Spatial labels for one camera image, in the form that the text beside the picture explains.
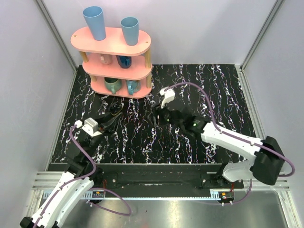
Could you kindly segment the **black earbuds charging case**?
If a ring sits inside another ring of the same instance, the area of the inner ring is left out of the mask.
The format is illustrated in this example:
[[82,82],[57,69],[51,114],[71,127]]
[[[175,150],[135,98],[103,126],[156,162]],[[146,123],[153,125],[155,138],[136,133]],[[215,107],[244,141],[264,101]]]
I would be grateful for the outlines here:
[[123,104],[114,103],[109,107],[109,112],[111,113],[111,115],[116,116],[117,114],[119,114],[122,108],[123,108]]

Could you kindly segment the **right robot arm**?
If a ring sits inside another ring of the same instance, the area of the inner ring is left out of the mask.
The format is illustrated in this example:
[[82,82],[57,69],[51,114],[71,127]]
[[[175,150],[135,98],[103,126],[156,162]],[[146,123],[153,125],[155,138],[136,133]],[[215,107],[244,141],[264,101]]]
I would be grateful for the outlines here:
[[245,158],[243,162],[222,164],[215,176],[216,184],[220,188],[227,188],[238,180],[252,178],[273,186],[284,164],[283,152],[277,141],[270,136],[264,140],[249,137],[219,127],[208,119],[191,115],[186,110],[169,110],[161,105],[152,109],[151,121],[154,125],[172,124],[187,136],[215,144]]

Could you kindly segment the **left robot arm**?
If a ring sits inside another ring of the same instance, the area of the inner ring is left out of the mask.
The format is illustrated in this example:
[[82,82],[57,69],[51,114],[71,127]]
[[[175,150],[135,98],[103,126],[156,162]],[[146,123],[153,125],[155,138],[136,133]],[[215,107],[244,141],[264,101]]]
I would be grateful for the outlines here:
[[103,181],[93,155],[104,134],[113,134],[112,125],[120,111],[107,112],[98,119],[77,120],[70,128],[69,137],[79,154],[68,162],[51,194],[30,217],[20,222],[22,228],[60,228],[69,213],[90,188],[98,188]]

